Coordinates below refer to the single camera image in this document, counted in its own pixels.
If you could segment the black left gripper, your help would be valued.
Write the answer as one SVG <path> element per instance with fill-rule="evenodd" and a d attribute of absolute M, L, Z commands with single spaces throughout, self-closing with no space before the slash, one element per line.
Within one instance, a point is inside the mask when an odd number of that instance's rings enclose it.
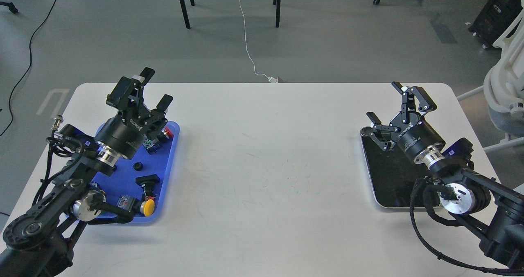
<path fill-rule="evenodd" d="M 152 110 L 143 105 L 143 89 L 154 74 L 154 69 L 144 68 L 138 76 L 122 77 L 107 95 L 106 104 L 119 112 L 95 135 L 94 139 L 100 146 L 108 146 L 120 156 L 131 159 L 144 139 L 157 138 L 167 123 L 165 114 L 173 97 L 163 95 Z"/>

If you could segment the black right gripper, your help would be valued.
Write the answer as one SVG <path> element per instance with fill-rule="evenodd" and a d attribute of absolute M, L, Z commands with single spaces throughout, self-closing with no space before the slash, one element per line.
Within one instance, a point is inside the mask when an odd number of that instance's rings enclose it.
<path fill-rule="evenodd" d="M 413 163 L 421 163 L 417 157 L 426 148 L 433 146 L 441 151 L 445 146 L 444 139 L 418 114 L 434 111 L 437 105 L 422 87 L 407 87 L 399 82 L 392 82 L 391 85 L 402 95 L 401 111 L 389 126 L 382 125 L 374 112 L 367 112 L 372 122 L 370 137 L 382 151 L 398 148 Z M 409 123 L 403 124 L 403 118 L 408 117 Z"/>

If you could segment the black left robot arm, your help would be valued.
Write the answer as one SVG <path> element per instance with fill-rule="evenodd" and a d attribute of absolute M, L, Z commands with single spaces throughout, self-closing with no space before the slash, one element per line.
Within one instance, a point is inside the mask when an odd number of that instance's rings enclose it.
<path fill-rule="evenodd" d="M 110 176 L 120 158 L 132 159 L 146 141 L 155 141 L 168 123 L 165 113 L 172 96 L 164 95 L 154 109 L 144 104 L 143 90 L 155 70 L 144 68 L 122 77 L 107 95 L 117 113 L 95 136 L 55 118 L 47 137 L 47 169 L 32 206 L 7 225 L 2 234 L 2 277 L 53 277 L 72 266 L 73 249 L 87 225 L 129 223 L 133 208 L 106 201 L 93 182 Z"/>

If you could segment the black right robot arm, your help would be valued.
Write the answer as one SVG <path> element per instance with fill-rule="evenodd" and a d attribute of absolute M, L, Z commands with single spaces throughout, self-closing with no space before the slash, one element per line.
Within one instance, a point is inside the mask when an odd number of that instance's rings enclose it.
<path fill-rule="evenodd" d="M 439 260 L 462 268 L 501 276 L 523 275 L 523 195 L 476 171 L 471 160 L 473 145 L 466 138 L 444 149 L 445 141 L 425 120 L 436 103 L 419 86 L 392 82 L 402 96 L 400 111 L 388 125 L 373 112 L 369 136 L 382 151 L 398 146 L 414 164 L 429 174 L 414 182 L 409 214 L 420 242 Z M 472 266 L 432 247 L 420 234 L 414 218 L 414 199 L 421 195 L 428 216 L 448 227 L 464 227 L 480 240 L 483 254 L 505 268 Z"/>

